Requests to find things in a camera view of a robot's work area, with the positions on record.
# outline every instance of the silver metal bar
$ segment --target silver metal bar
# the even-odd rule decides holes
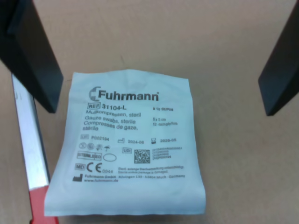
[[[29,190],[49,184],[49,173],[34,99],[12,74]]]

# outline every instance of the sterile gauze pouch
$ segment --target sterile gauze pouch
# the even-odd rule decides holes
[[[188,79],[74,73],[45,215],[200,214],[205,204]]]

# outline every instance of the tan table surface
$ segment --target tan table surface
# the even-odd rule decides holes
[[[257,79],[295,0],[36,0],[64,75],[56,114],[37,104],[52,174],[73,72],[138,69],[190,80],[201,216],[63,217],[63,224],[299,222],[299,97],[266,117]],[[30,207],[9,72],[0,66],[0,223]]]

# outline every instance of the oval symbol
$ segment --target oval symbol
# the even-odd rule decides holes
[[[107,162],[113,162],[116,160],[116,155],[114,155],[112,153],[107,153],[104,155],[103,159]]]

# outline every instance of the fuhrmann logo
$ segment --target fuhrmann logo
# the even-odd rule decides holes
[[[89,98],[92,101],[98,102],[101,98],[106,98],[110,100],[155,100],[159,101],[159,92],[157,94],[132,94],[132,93],[118,93],[107,92],[106,90],[102,90],[100,86],[96,86],[89,91]]]

